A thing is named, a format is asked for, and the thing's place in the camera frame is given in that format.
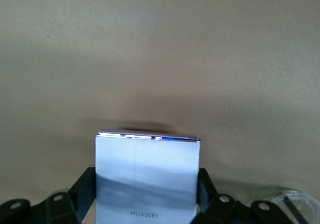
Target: clear glass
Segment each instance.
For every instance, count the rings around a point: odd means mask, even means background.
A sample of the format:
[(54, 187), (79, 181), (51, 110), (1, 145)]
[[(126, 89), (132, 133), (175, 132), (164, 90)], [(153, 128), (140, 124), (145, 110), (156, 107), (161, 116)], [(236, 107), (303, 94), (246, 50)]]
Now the clear glass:
[(258, 199), (276, 204), (294, 224), (320, 224), (320, 201), (303, 191), (272, 187)]

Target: smartphone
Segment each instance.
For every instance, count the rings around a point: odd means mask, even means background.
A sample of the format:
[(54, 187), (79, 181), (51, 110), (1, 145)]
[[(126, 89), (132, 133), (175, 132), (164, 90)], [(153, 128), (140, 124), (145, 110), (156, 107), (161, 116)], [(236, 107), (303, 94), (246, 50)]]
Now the smartphone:
[(95, 138), (96, 223), (190, 223), (200, 144), (192, 136), (101, 130)]

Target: beige background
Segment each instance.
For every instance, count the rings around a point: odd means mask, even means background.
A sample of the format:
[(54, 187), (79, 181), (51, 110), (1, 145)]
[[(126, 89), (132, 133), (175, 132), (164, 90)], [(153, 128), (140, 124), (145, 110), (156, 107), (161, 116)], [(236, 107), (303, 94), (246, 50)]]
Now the beige background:
[(320, 198), (320, 0), (0, 0), (0, 40), (0, 203), (70, 187), (118, 127), (198, 135), (244, 202)]

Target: beige surface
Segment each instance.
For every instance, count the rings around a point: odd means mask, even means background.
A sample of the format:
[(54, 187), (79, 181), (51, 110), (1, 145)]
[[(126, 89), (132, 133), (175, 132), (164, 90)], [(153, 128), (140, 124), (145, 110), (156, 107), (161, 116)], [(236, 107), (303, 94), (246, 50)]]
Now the beige surface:
[(0, 40), (0, 203), (70, 187), (117, 127), (198, 135), (236, 197), (320, 198), (320, 0), (0, 0)]

